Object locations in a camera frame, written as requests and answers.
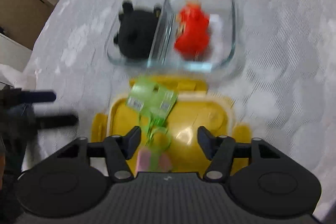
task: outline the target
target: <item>table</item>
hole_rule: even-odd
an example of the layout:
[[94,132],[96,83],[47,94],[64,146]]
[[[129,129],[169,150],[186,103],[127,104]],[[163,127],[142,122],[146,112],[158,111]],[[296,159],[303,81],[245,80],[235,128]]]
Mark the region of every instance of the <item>table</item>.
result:
[[[122,0],[60,0],[25,69],[53,104],[36,112],[73,109],[76,129],[40,132],[27,160],[35,163],[77,136],[90,135],[95,113],[128,89],[125,68],[111,65],[104,45]],[[240,120],[312,171],[322,184],[315,216],[335,201],[335,0],[236,0],[246,64],[239,77],[210,88],[235,100]]]

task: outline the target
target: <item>black plush toy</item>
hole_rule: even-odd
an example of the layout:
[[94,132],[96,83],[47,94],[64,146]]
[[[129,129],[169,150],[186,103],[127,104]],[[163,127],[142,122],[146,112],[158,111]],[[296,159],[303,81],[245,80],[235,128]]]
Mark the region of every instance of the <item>black plush toy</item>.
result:
[[120,28],[113,39],[120,52],[129,59],[147,59],[151,52],[161,7],[154,11],[134,10],[130,0],[123,1],[123,12],[119,14]]

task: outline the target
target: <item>glass dish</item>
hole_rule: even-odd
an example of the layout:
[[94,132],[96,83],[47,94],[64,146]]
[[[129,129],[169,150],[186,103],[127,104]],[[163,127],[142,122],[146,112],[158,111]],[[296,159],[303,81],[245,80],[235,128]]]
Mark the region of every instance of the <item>glass dish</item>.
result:
[[232,60],[236,51],[236,4],[234,0],[199,0],[202,10],[210,15],[209,32],[211,39],[202,57],[185,60],[174,49],[178,24],[175,15],[185,6],[186,0],[132,0],[135,7],[151,9],[161,3],[162,12],[147,60],[131,60],[120,54],[113,37],[118,32],[120,23],[118,15],[111,27],[105,44],[105,52],[114,65],[132,66],[142,69],[162,71],[182,71],[211,73],[224,69]]

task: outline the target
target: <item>yellow container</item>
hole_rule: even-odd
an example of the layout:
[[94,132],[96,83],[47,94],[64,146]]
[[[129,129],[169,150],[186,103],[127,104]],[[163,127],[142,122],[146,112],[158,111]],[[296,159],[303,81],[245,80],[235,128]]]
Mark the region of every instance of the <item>yellow container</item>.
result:
[[[230,98],[207,92],[207,85],[201,80],[176,78],[169,76],[154,76],[151,79],[171,90],[179,92],[178,99],[167,117],[167,128],[172,136],[172,142],[166,151],[173,172],[199,172],[203,176],[210,161],[207,160],[197,142],[197,129],[205,126],[214,136],[228,135],[239,142],[250,142],[251,133],[248,127],[237,127]],[[92,124],[91,142],[103,141],[110,135],[126,135],[138,125],[138,113],[126,106],[128,94],[122,94],[114,100],[107,115],[98,113]],[[164,135],[155,137],[155,142],[161,142]],[[142,134],[139,147],[146,143]],[[137,153],[127,163],[135,174]],[[238,159],[233,170],[247,165],[245,159]]]

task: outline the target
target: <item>red toy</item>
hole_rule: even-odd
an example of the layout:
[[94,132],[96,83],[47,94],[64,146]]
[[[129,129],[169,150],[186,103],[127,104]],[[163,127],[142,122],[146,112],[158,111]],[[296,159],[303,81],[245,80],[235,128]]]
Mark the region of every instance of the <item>red toy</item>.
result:
[[187,2],[176,16],[179,28],[175,50],[186,59],[194,59],[204,53],[209,45],[209,15],[201,10],[199,2]]

